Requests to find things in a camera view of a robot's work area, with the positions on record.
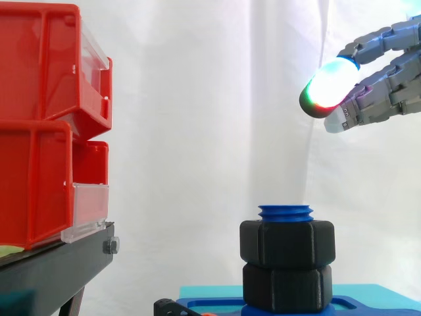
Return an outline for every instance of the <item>black clamp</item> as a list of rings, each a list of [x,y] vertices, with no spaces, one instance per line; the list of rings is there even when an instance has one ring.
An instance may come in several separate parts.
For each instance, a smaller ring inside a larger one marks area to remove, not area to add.
[[[191,309],[168,298],[163,298],[153,304],[153,316],[202,316]]]

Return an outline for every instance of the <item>red storage bin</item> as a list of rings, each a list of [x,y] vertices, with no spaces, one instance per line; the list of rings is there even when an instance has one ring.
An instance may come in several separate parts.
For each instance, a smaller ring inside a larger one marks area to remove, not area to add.
[[[105,226],[108,145],[62,121],[0,122],[0,245],[30,249]]]
[[[0,2],[0,120],[63,120],[75,138],[111,129],[112,63],[75,5]]]

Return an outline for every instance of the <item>white backdrop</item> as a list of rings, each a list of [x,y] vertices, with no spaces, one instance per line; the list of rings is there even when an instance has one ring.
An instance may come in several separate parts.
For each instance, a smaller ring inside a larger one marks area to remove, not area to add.
[[[398,0],[76,4],[114,60],[100,139],[121,239],[82,316],[152,315],[181,285],[241,284],[239,224],[262,203],[307,202],[335,224],[335,283],[421,300],[421,115],[331,135],[298,105],[322,61],[405,19]]]

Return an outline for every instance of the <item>black hex nut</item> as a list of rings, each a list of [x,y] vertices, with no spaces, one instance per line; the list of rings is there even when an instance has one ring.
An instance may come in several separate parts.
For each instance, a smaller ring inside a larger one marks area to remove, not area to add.
[[[259,267],[311,270],[335,260],[335,229],[328,221],[244,221],[239,231],[241,258]]]
[[[243,296],[248,305],[271,313],[319,313],[332,300],[332,270],[274,270],[246,264]]]

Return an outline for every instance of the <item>blue threaded bolt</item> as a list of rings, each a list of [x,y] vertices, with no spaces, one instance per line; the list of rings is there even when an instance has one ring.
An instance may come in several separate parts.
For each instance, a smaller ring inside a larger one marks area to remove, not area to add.
[[[308,205],[261,205],[262,222],[297,223],[310,222],[313,210]]]

